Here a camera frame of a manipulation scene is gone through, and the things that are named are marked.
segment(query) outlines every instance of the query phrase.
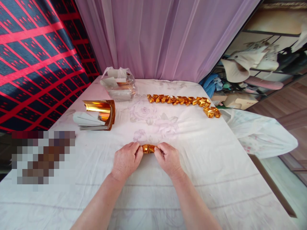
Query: floral tablecloth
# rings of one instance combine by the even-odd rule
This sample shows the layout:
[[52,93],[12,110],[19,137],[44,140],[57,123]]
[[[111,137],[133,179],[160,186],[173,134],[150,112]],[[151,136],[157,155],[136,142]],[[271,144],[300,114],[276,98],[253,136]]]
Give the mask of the floral tablecloth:
[[[223,229],[295,229],[223,118],[209,119],[198,106],[147,101],[146,94],[203,96],[196,83],[136,80],[129,102],[115,102],[111,131],[80,131],[72,120],[82,100],[110,99],[96,79],[50,130],[76,131],[74,188],[16,191],[11,174],[0,183],[3,229],[69,229],[110,173],[114,153],[131,141],[168,142],[184,171]],[[153,154],[144,155],[115,205],[109,229],[185,229],[176,191]]]

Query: beige hat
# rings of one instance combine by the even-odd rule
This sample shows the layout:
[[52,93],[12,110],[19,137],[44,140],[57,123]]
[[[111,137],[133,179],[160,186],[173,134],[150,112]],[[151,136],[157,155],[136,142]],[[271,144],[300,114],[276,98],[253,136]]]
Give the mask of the beige hat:
[[243,51],[233,54],[227,60],[221,59],[226,78],[229,82],[242,82],[250,76],[249,69],[261,61],[267,50],[259,51]]

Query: white plastic bag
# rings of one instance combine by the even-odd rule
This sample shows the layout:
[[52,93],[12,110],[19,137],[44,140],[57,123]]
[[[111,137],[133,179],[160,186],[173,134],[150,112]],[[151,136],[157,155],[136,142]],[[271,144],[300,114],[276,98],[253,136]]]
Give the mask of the white plastic bag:
[[220,109],[223,118],[248,154],[259,159],[288,153],[297,139],[274,118],[237,109]]
[[135,79],[129,68],[107,67],[100,77],[100,84],[106,88],[114,100],[127,101],[134,97],[136,93]]

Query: pink cloth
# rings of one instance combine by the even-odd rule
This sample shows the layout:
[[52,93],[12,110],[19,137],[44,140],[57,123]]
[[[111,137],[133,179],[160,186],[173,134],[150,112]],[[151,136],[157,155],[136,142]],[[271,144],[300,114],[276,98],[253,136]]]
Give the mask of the pink cloth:
[[76,0],[98,64],[140,79],[199,82],[259,0]]

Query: hand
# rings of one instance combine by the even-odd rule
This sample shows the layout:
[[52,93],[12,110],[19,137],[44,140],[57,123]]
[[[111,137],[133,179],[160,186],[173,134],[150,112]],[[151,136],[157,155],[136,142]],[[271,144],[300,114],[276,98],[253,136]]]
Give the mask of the hand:
[[157,146],[158,148],[154,148],[154,155],[161,168],[168,174],[171,180],[180,178],[184,171],[180,165],[178,150],[165,142]]
[[124,145],[115,152],[111,175],[119,181],[126,181],[137,169],[143,157],[143,149],[137,142]]

